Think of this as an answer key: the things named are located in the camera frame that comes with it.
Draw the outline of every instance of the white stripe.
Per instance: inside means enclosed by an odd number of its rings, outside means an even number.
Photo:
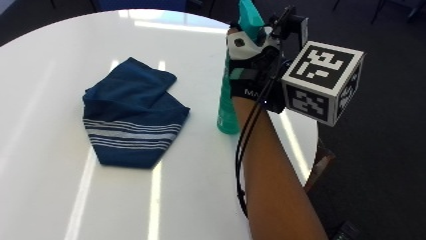
[[[114,145],[104,144],[104,143],[93,143],[93,145],[100,145],[100,146],[112,147],[112,148],[124,148],[124,149],[148,149],[148,150],[154,150],[154,149],[165,150],[165,149],[168,149],[166,147],[122,147],[122,146],[114,146]]]
[[[117,123],[90,123],[90,122],[85,122],[84,123],[85,126],[93,126],[93,127],[122,127],[125,129],[130,129],[133,131],[136,130],[176,130],[178,131],[181,129],[181,126],[146,126],[146,127],[133,127],[133,126],[128,126],[125,124],[117,124]]]
[[[126,131],[133,131],[133,132],[138,132],[138,133],[142,133],[142,132],[146,132],[146,133],[166,133],[166,132],[172,132],[172,133],[177,133],[180,129],[145,129],[145,130],[141,130],[141,129],[133,129],[132,128],[128,128],[128,127],[118,127],[118,126],[105,126],[104,124],[85,124],[85,127],[86,128],[109,128],[109,130],[126,130]]]
[[[165,133],[165,134],[137,134],[128,133],[121,131],[108,131],[98,129],[86,129],[88,134],[93,134],[97,136],[105,137],[116,137],[116,138],[134,138],[134,139],[170,139],[174,140],[176,134]]]
[[[105,124],[106,126],[125,126],[125,127],[134,127],[134,128],[140,128],[140,129],[168,129],[168,128],[177,128],[180,129],[181,128],[181,125],[180,124],[169,124],[169,125],[164,125],[164,126],[146,126],[146,125],[138,125],[138,124],[134,124],[134,123],[130,123],[130,122],[122,122],[122,121],[112,121],[112,122],[105,122],[105,121],[100,121],[100,120],[92,120],[92,119],[82,119],[84,120],[84,123],[88,123],[88,124],[94,124],[94,123],[98,123],[98,124]]]
[[[136,140],[136,141],[132,141],[132,140],[125,140],[125,141],[121,141],[121,140],[116,140],[116,139],[110,139],[110,138],[100,138],[100,137],[90,137],[90,140],[93,141],[106,141],[106,142],[110,142],[110,143],[144,143],[146,145],[149,144],[170,144],[169,141],[156,141],[156,142],[148,142],[146,140]]]
[[[108,142],[108,141],[101,141],[101,140],[93,140],[90,141],[92,144],[94,143],[104,143],[109,144],[113,146],[121,146],[121,147],[169,147],[170,143],[158,143],[158,144],[144,144],[144,143],[114,143],[114,142]]]

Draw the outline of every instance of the water bottle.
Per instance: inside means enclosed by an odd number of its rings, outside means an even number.
[[[251,0],[239,0],[239,26],[247,36],[255,41],[259,28],[265,25],[262,17],[253,5]],[[239,132],[238,121],[234,106],[230,100],[230,86],[229,86],[229,55],[226,53],[225,70],[222,77],[222,88],[218,105],[217,128],[222,133],[237,134]]]

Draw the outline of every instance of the black cable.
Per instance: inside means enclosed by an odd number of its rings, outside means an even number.
[[[250,139],[250,136],[251,136],[251,132],[253,132],[253,129],[254,129],[254,125],[255,125],[255,122],[257,122],[257,119],[258,119],[258,116],[259,116],[259,113],[261,113],[261,110],[262,110],[262,107],[261,107],[262,104],[261,103],[267,99],[267,96],[270,94],[270,90],[273,88],[274,82],[279,78],[279,72],[281,72],[281,64],[279,63],[283,60],[282,52],[283,52],[283,44],[282,44],[282,41],[279,40],[279,55],[278,55],[275,73],[270,77],[270,79],[269,79],[269,81],[267,81],[267,83],[266,83],[266,85],[265,85],[265,87],[263,87],[263,89],[261,91],[261,94],[259,94],[259,96],[257,98],[255,104],[254,104],[254,106],[251,108],[247,120],[246,120],[246,122],[243,124],[243,128],[242,128],[242,131],[241,131],[237,150],[235,150],[237,196],[238,196],[239,206],[241,206],[242,212],[243,212],[246,217],[247,217],[247,209],[246,209],[246,203],[245,203],[245,200],[243,200],[245,191],[241,188],[241,182],[239,182],[241,164],[242,164],[242,158],[243,158],[245,149],[246,149],[246,146],[247,146],[247,143],[249,143],[249,139]],[[251,122],[250,129],[249,129],[249,132],[247,132],[247,136],[245,137],[246,129],[247,129],[247,126],[249,126],[250,122]]]
[[[239,182],[241,163],[242,163],[242,157],[243,157],[245,148],[246,148],[246,145],[247,145],[247,140],[250,138],[253,127],[254,127],[257,118],[259,116],[261,110],[262,110],[261,101],[263,99],[265,91],[270,90],[271,86],[273,86],[273,80],[270,80],[267,82],[267,84],[265,85],[265,87],[262,89],[262,92],[259,94],[259,97],[258,97],[258,99],[257,99],[257,101],[254,103],[254,106],[251,108],[247,120],[246,120],[246,122],[243,124],[243,128],[242,128],[242,131],[241,131],[241,135],[239,135],[239,139],[238,139],[238,145],[237,145],[237,151],[235,151],[237,196],[238,196],[239,206],[241,206],[242,212],[243,212],[246,217],[247,217],[247,209],[246,209],[246,203],[243,201],[245,191],[241,188],[241,182]],[[243,142],[243,145],[242,145],[242,148],[241,148],[242,139],[243,139],[245,132],[247,130],[250,122],[251,122],[251,126],[250,126],[247,137],[245,138],[245,142]]]

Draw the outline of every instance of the human arm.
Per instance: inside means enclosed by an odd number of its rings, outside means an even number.
[[[227,34],[237,32],[237,29],[230,29]],[[238,43],[235,36],[227,38],[233,59],[247,53],[243,50],[246,45],[241,47],[233,45]],[[237,38],[239,37],[246,44],[250,44],[241,32]],[[249,50],[253,49],[257,52],[251,55],[259,56],[258,54],[263,53],[255,46],[251,46]],[[231,87],[241,86],[241,84],[245,86],[241,80],[231,81],[237,81],[233,82]],[[231,100],[242,129],[254,101],[243,98],[243,94],[233,95]],[[326,239],[318,216],[298,181],[266,110],[261,111],[245,151],[242,163],[247,218],[253,239]]]

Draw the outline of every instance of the folded cloth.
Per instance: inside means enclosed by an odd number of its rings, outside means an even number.
[[[84,126],[104,165],[152,168],[189,108],[166,92],[176,76],[129,58],[82,96]]]

